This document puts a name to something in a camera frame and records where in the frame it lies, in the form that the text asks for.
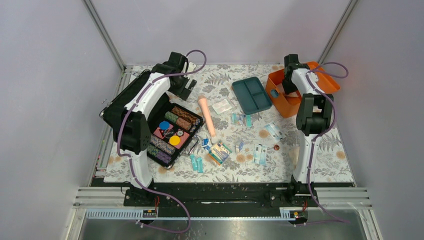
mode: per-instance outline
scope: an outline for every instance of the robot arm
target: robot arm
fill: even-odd
[[[149,117],[169,100],[165,94],[167,91],[187,100],[197,82],[192,80],[186,88],[189,79],[181,73],[191,72],[194,68],[186,56],[172,52],[168,61],[142,72],[100,113],[100,117],[112,127],[118,147],[131,151],[133,170],[143,186],[149,186],[152,181],[146,152],[151,137]],[[119,139],[122,118],[128,111],[131,113]],[[133,178],[131,184],[138,186]]]
[[[288,95],[299,91],[302,97],[296,116],[296,127],[301,131],[300,150],[297,166],[290,183],[291,187],[289,187],[290,190],[288,191],[289,200],[296,202],[298,201],[298,199],[296,200],[298,196],[311,196],[308,184],[313,183],[315,179],[317,152],[314,151],[314,146],[320,143],[321,136],[318,135],[330,127],[333,107],[318,92],[324,92],[317,85],[318,76],[314,72],[309,72],[307,64],[299,63],[296,54],[287,55],[284,58],[284,65],[282,85],[285,94]],[[332,95],[328,94],[327,96],[331,100],[333,99]]]

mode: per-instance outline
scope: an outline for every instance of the orange basket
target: orange basket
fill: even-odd
[[[318,67],[318,63],[315,61],[307,62],[307,65],[310,69],[314,69]],[[320,89],[322,89],[326,94],[332,94],[340,90],[340,86],[337,84],[334,79],[321,72],[317,72],[318,76],[317,85]],[[286,97],[282,92],[278,89],[277,85],[281,84],[284,79],[284,68],[275,72],[272,72],[268,75],[268,81],[266,82],[265,91],[271,99],[272,104],[274,104],[275,108],[277,108],[279,114],[283,118],[290,118],[298,114],[299,105],[302,101],[302,96],[297,91],[298,97]],[[273,97],[271,95],[271,90],[275,90],[278,93],[278,97]]]

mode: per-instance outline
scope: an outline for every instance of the yellow poker chip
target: yellow poker chip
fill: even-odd
[[[177,146],[180,143],[180,137],[179,136],[172,136],[169,139],[169,144],[171,144],[172,146]]]

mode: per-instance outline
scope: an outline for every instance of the gray wall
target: gray wall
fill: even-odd
[[[348,2],[93,0],[127,64],[156,64],[191,49],[203,50],[209,63],[278,63],[289,53],[317,60]]]
[[[423,10],[422,0],[359,1],[326,59],[350,70],[335,95],[339,129],[385,240],[422,239]]]
[[[0,239],[57,240],[120,71],[80,0],[0,1]]]

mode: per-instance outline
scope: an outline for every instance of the floral tablecloth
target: floral tablecloth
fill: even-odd
[[[152,66],[135,66],[131,75],[131,81],[136,78],[143,69]],[[197,157],[203,157],[204,173],[193,171],[189,157],[180,156],[174,166],[166,170],[152,160],[149,161],[150,172],[155,182],[177,183],[211,183],[211,182],[288,182],[294,171],[294,166],[289,152],[299,146],[299,131],[296,129],[296,117],[283,118],[272,106],[270,109],[251,115],[252,127],[233,125],[230,123],[231,112],[242,113],[239,102],[231,90],[234,81],[249,77],[258,77],[263,86],[266,85],[268,74],[274,72],[282,65],[269,64],[211,64],[190,76],[197,80],[197,85],[187,101],[168,93],[172,102],[186,107],[187,109],[202,115],[197,103],[200,94],[207,97],[208,103],[214,104],[228,97],[235,105],[233,110],[220,115],[212,114],[212,121],[217,136],[231,148],[239,142],[244,147],[239,154],[233,153],[221,166],[205,157],[206,151],[200,144],[194,149]],[[270,136],[264,126],[274,122],[278,125],[285,137],[279,142]],[[206,138],[208,132],[204,125],[199,136]],[[266,165],[253,163],[255,144],[268,146]],[[130,169],[125,157],[117,156],[116,143],[113,144],[107,165],[104,182],[124,182],[130,180]],[[348,158],[343,148],[342,140],[337,128],[323,136],[317,149],[317,162],[315,164],[316,182],[353,182],[353,175],[349,167]]]

